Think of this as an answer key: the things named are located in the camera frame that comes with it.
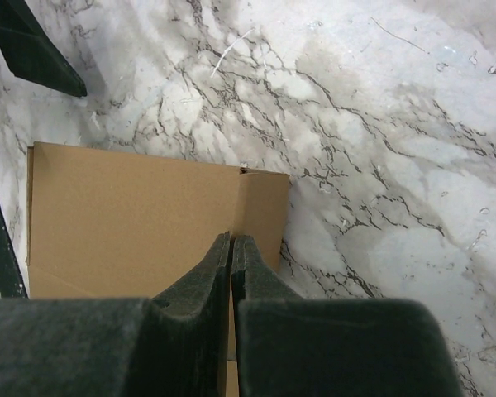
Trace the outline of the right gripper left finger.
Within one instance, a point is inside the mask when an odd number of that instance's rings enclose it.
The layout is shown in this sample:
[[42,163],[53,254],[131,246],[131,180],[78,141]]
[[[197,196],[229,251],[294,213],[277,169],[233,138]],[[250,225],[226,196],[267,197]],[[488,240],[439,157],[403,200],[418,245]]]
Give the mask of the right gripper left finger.
[[0,396],[223,396],[230,248],[152,299],[0,299]]

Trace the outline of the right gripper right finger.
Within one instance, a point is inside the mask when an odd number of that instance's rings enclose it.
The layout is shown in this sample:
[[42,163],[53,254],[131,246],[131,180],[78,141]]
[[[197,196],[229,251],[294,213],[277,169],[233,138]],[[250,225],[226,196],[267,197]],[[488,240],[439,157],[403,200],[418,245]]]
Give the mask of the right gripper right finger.
[[438,322],[407,299],[305,299],[264,262],[255,240],[232,252],[243,396],[459,396]]

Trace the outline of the cardboard box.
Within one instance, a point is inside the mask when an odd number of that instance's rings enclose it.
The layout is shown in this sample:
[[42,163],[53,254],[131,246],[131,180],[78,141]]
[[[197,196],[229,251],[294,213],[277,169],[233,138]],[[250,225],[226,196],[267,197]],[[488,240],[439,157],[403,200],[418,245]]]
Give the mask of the cardboard box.
[[31,299],[152,299],[217,236],[279,263],[286,174],[37,142],[28,151]]

